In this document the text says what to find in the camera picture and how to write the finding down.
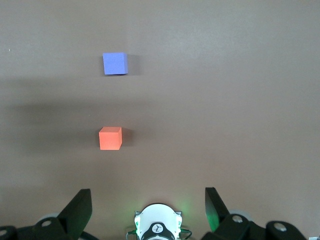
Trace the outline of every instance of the gray surface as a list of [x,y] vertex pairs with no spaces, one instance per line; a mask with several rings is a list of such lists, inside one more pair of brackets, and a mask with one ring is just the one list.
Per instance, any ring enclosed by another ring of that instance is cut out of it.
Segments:
[[[319,23],[308,0],[0,1],[0,225],[91,188],[101,239],[153,202],[199,239],[215,186],[259,225],[319,235]],[[104,52],[129,74],[104,76]],[[125,128],[119,151],[103,126]]]

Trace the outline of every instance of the silver bolt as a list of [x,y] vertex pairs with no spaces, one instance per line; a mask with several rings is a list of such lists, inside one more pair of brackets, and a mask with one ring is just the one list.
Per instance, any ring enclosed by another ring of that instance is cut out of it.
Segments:
[[234,222],[236,222],[236,223],[239,223],[239,224],[243,222],[242,217],[240,217],[240,216],[238,216],[238,215],[234,215],[234,216],[232,217],[232,220],[233,220]]
[[285,227],[285,225],[281,224],[280,222],[276,222],[273,226],[275,227],[275,229],[281,232],[287,231],[287,228]]
[[7,230],[1,230],[0,231],[0,237],[6,235],[7,232],[8,232]]
[[42,227],[46,227],[46,226],[49,226],[51,224],[51,221],[50,220],[47,220],[47,221],[44,221],[41,226]]

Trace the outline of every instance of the black and white logo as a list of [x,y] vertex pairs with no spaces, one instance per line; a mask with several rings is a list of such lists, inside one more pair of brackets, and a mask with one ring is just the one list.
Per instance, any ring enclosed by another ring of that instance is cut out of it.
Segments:
[[152,232],[154,232],[156,234],[161,233],[163,230],[164,230],[164,228],[158,223],[153,225],[153,227],[152,227]]

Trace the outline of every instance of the orange cube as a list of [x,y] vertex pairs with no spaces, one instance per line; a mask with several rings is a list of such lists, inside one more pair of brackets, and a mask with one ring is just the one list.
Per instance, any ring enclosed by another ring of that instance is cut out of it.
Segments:
[[99,132],[100,150],[119,150],[122,144],[122,128],[104,126]]

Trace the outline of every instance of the blue cube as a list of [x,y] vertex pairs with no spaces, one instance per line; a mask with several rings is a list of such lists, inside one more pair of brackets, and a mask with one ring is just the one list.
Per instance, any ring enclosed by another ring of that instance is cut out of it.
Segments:
[[110,52],[103,54],[105,75],[127,74],[128,57],[124,52]]

